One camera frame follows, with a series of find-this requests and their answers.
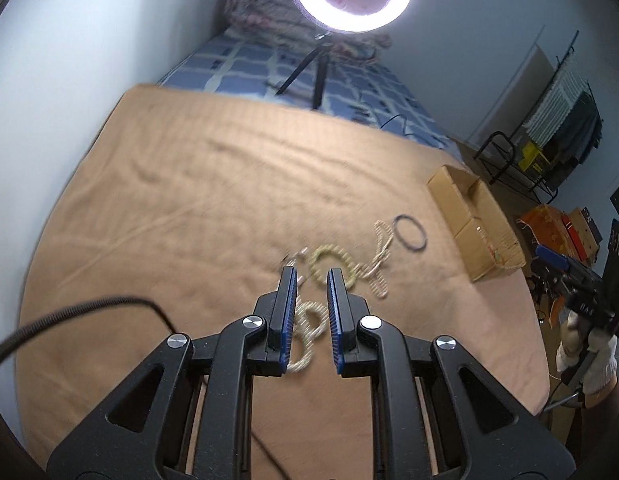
hand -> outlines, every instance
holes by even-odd
[[[567,321],[560,327],[561,343],[556,354],[556,367],[563,373],[576,366],[587,335],[586,322],[576,312],[570,312]],[[596,357],[583,377],[583,393],[591,396],[601,391],[616,377],[616,336],[603,330],[593,329],[587,340],[587,349],[596,352]]]

light stand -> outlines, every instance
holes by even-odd
[[[307,66],[318,59],[318,67],[316,71],[316,80],[314,82],[314,94],[311,101],[311,109],[318,110],[323,103],[323,94],[325,93],[325,82],[327,81],[327,66],[329,65],[329,53],[334,45],[331,40],[331,33],[319,34],[316,37],[318,46],[312,50],[304,59],[299,63],[298,67],[294,69],[294,72],[285,80],[281,87],[276,91],[276,95],[282,95],[283,92],[294,82],[301,72],[307,68]]]

blue gripper pad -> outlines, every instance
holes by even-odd
[[[569,271],[569,260],[563,256],[563,254],[558,254],[544,245],[539,245],[536,247],[536,255],[555,269],[561,270],[562,272]]]
[[[274,311],[270,319],[269,341],[270,347],[280,352],[279,365],[281,373],[287,371],[292,352],[292,332],[294,330],[294,313],[296,311],[297,279],[296,269],[285,267],[278,285]]]
[[[347,298],[347,289],[341,269],[331,269],[327,274],[327,306],[329,308],[329,326],[332,333],[332,350],[336,373],[343,372],[345,352],[356,345],[356,332],[352,319],[352,310]]]

black ring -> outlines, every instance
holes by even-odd
[[[405,238],[403,238],[400,235],[400,233],[398,232],[398,222],[400,220],[409,220],[416,227],[418,227],[418,229],[420,230],[421,234],[423,235],[423,245],[415,246],[415,245],[412,245],[410,243],[407,243],[407,241],[405,241]],[[413,253],[417,253],[419,251],[422,251],[423,249],[425,249],[427,247],[427,233],[425,232],[425,228],[423,227],[421,222],[416,220],[416,218],[414,218],[413,216],[410,216],[410,215],[398,215],[394,219],[394,222],[392,222],[391,227],[392,227],[392,230],[394,231],[395,237],[398,238],[398,241],[401,242],[405,246],[406,249],[412,251]]]

beige rope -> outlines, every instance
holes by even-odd
[[[369,282],[369,287],[374,295],[380,300],[387,297],[387,281],[381,274],[381,266],[389,258],[389,245],[391,244],[394,233],[389,223],[379,220],[374,224],[376,232],[376,254],[368,264],[355,264],[352,257],[344,250],[334,244],[319,246],[310,256],[308,266],[309,272],[319,285],[327,285],[327,274],[323,274],[318,267],[318,262],[325,256],[332,256],[345,266],[345,286],[350,290],[357,279]],[[296,267],[298,272],[299,261],[304,261],[309,253],[307,247],[292,255],[283,258],[283,264]],[[318,301],[301,301],[301,285],[305,282],[305,277],[298,273],[298,290],[296,296],[296,312],[294,314],[293,336],[301,340],[302,356],[298,361],[290,362],[288,372],[300,372],[310,365],[314,341],[321,337],[329,329],[329,311],[323,303]],[[320,319],[318,326],[313,326],[308,313],[314,313]]]
[[[368,264],[354,264],[352,257],[344,248],[337,245],[321,245],[316,249],[309,259],[309,272],[312,279],[319,285],[327,285],[327,274],[321,272],[318,261],[324,256],[333,256],[345,265],[347,275],[345,277],[345,287],[350,290],[357,279],[369,282],[371,291],[380,300],[387,296],[387,281],[381,274],[381,265],[389,258],[389,245],[394,240],[394,230],[385,221],[379,220],[374,224],[376,232],[376,254]]]

